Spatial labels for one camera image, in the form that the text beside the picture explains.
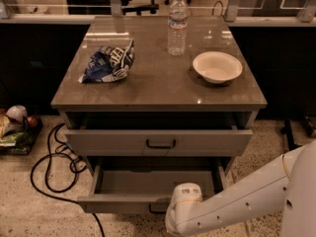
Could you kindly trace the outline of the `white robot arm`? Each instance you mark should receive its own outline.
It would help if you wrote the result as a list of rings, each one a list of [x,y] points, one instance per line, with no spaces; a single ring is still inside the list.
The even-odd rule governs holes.
[[[175,187],[165,225],[174,236],[283,212],[280,237],[316,237],[316,141],[289,151],[204,200],[199,185]]]

